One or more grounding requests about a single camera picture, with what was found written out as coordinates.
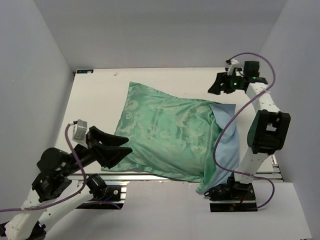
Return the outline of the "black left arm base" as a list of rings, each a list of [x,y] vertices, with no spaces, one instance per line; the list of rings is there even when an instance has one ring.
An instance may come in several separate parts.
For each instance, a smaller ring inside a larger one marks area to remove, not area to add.
[[[121,210],[125,203],[128,182],[107,182],[105,194],[100,199],[92,198],[77,209],[82,210]]]

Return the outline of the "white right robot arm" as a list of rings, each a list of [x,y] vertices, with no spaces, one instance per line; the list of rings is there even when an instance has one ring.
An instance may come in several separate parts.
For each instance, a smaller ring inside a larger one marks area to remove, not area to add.
[[[231,171],[232,175],[225,187],[226,195],[236,200],[249,190],[255,174],[268,156],[283,148],[291,116],[276,106],[270,95],[273,84],[260,76],[258,61],[245,61],[241,73],[237,72],[240,63],[236,59],[228,59],[226,62],[228,70],[216,75],[208,93],[220,95],[244,91],[249,98],[244,106],[252,105],[255,111],[246,138],[247,151],[239,166]]]

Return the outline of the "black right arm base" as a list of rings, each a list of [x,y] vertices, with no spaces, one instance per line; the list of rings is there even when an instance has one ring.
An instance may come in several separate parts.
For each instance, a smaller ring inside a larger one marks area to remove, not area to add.
[[[212,213],[258,211],[253,185],[236,181],[234,174],[226,183],[210,188],[203,195],[209,199]]]

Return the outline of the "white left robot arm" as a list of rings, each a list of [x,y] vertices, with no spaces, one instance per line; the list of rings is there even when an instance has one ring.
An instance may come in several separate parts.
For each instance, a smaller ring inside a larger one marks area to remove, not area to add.
[[[47,232],[64,216],[94,199],[108,204],[113,192],[102,177],[87,175],[84,168],[98,162],[113,168],[132,153],[124,145],[127,137],[105,133],[87,122],[68,123],[64,137],[71,152],[55,147],[46,149],[37,162],[39,174],[20,208],[9,208],[15,216],[0,225],[0,235],[8,240],[43,240]]]

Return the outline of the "light blue pillowcase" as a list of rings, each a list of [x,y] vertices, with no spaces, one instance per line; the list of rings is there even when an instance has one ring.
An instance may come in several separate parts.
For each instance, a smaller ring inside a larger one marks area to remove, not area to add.
[[[199,193],[224,184],[240,163],[235,110],[131,82],[115,135],[128,138],[132,152],[111,171],[195,182]]]

